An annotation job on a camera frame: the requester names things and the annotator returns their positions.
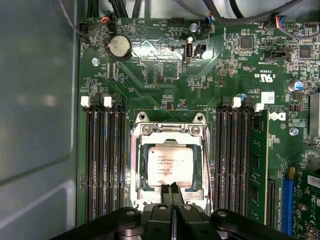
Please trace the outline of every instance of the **motherboard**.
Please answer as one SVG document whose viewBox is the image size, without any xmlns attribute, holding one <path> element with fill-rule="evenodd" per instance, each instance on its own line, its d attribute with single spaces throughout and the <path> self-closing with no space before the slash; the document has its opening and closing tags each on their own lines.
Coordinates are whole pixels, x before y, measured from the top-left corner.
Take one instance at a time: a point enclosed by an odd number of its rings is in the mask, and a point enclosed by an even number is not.
<svg viewBox="0 0 320 240">
<path fill-rule="evenodd" d="M 208 215 L 319 239 L 319 65 L 320 40 L 268 23 L 108 21 L 80 43 L 77 224 L 143 211 L 177 182 Z"/>
</svg>

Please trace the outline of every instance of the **blue pcie slot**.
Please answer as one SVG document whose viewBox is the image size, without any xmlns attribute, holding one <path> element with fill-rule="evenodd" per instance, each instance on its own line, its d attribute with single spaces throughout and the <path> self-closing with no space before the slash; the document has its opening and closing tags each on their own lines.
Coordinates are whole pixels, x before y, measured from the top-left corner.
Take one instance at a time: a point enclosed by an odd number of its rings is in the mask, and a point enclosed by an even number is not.
<svg viewBox="0 0 320 240">
<path fill-rule="evenodd" d="M 292 236 L 293 225 L 294 182 L 288 178 L 282 181 L 282 223 L 284 234 Z"/>
</svg>

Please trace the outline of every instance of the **black cable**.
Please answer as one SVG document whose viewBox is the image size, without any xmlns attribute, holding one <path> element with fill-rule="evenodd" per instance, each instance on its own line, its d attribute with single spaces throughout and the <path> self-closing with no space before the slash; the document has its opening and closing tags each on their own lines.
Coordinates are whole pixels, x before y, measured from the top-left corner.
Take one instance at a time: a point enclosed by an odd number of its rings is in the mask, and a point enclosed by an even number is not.
<svg viewBox="0 0 320 240">
<path fill-rule="evenodd" d="M 121 12 L 119 10 L 118 2 L 116 0 L 109 0 L 109 3 L 111 3 L 111 5 L 112 5 L 114 15 L 117 18 L 122 18 Z"/>
<path fill-rule="evenodd" d="M 240 18 L 240 19 L 235 19 L 235 18 L 221 17 L 213 0 L 203 0 L 204 4 L 209 9 L 209 11 L 213 15 L 214 19 L 218 23 L 221 23 L 225 26 L 243 25 L 243 24 L 248 24 L 248 23 L 252 23 L 252 22 L 267 21 L 272 14 L 282 13 L 282 12 L 294 7 L 295 5 L 301 3 L 302 1 L 303 0 L 291 0 L 290 2 L 287 2 L 286 4 L 284 4 L 280 7 L 277 7 L 271 11 L 267 11 L 265 13 L 258 14 L 255 16 L 249 16 L 249 17 L 244 17 L 244 18 Z"/>
<path fill-rule="evenodd" d="M 204 19 L 206 17 L 204 14 L 201 14 L 201 13 L 194 11 L 191 7 L 189 7 L 187 4 L 185 4 L 185 2 L 183 0 L 175 0 L 175 1 L 177 4 L 180 5 L 180 7 L 184 8 L 189 13 L 192 13 L 193 15 L 195 15 L 201 19 Z"/>
<path fill-rule="evenodd" d="M 133 10 L 132 10 L 132 18 L 137 19 L 140 14 L 142 0 L 135 0 Z"/>
<path fill-rule="evenodd" d="M 229 0 L 230 2 L 230 6 L 231 6 L 231 9 L 232 9 L 232 12 L 234 13 L 234 15 L 236 16 L 237 19 L 243 19 L 244 16 L 243 14 L 241 13 L 239 7 L 238 7 L 238 4 L 236 2 L 236 0 Z"/>
<path fill-rule="evenodd" d="M 66 8 L 66 5 L 65 5 L 65 2 L 64 0 L 59 0 L 59 3 L 60 3 L 60 7 L 62 9 L 62 12 L 66 18 L 66 20 L 68 21 L 69 25 L 73 28 L 73 30 L 76 31 L 77 34 L 79 34 L 80 36 L 83 36 L 85 38 L 89 38 L 90 36 L 96 34 L 98 32 L 98 30 L 101 28 L 101 26 L 104 24 L 102 22 L 100 22 L 99 24 L 97 24 L 94 29 L 91 30 L 91 32 L 89 33 L 84 33 L 82 31 L 80 31 L 76 26 L 75 24 L 72 22 L 70 16 L 69 16 L 69 13 L 68 13 L 68 10 Z"/>
<path fill-rule="evenodd" d="M 316 37 L 319 37 L 320 36 L 320 32 L 318 33 L 315 33 L 311 36 L 297 36 L 297 35 L 294 35 L 290 32 L 288 32 L 287 30 L 283 29 L 282 26 L 279 28 L 279 30 L 284 33 L 285 35 L 293 38 L 293 39 L 297 39 L 297 40 L 310 40 L 310 39 L 313 39 L 313 38 L 316 38 Z"/>
<path fill-rule="evenodd" d="M 119 8 L 120 8 L 120 11 L 121 11 L 121 15 L 123 18 L 128 18 L 128 13 L 127 13 L 127 10 L 126 10 L 126 6 L 125 6 L 125 3 L 124 3 L 124 0 L 117 0 L 118 1 L 118 5 L 119 5 Z"/>
<path fill-rule="evenodd" d="M 99 17 L 99 0 L 91 0 L 92 2 L 92 15 L 94 18 Z"/>
</svg>

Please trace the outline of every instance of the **barcode sticker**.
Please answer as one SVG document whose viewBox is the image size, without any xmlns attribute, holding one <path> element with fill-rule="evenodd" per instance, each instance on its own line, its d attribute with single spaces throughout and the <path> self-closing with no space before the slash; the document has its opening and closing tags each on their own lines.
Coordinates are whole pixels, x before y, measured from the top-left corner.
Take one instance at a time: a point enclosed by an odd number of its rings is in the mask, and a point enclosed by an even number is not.
<svg viewBox="0 0 320 240">
<path fill-rule="evenodd" d="M 275 104 L 275 92 L 274 91 L 262 91 L 261 92 L 262 104 Z"/>
<path fill-rule="evenodd" d="M 320 188 L 320 179 L 314 176 L 308 175 L 308 184 Z"/>
</svg>

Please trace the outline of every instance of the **capacitor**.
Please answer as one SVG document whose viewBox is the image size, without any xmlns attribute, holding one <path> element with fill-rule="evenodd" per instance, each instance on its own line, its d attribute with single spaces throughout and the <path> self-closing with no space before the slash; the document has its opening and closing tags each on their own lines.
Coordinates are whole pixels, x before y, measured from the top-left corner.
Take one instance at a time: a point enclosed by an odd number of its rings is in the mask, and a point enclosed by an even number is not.
<svg viewBox="0 0 320 240">
<path fill-rule="evenodd" d="M 198 31 L 198 24 L 192 23 L 192 24 L 190 25 L 189 29 L 190 29 L 190 31 L 193 32 L 193 33 L 197 32 L 197 31 Z"/>
<path fill-rule="evenodd" d="M 125 60 L 131 56 L 132 45 L 130 40 L 122 35 L 117 35 L 105 45 L 106 50 L 116 60 Z"/>
<path fill-rule="evenodd" d="M 292 128 L 290 128 L 290 130 L 289 130 L 289 134 L 290 134 L 291 136 L 297 136 L 297 135 L 299 134 L 299 130 L 298 130 L 297 128 L 295 128 L 295 127 L 292 127 Z"/>
<path fill-rule="evenodd" d="M 290 92 L 300 91 L 304 87 L 301 81 L 295 81 L 289 84 L 288 88 Z"/>
</svg>

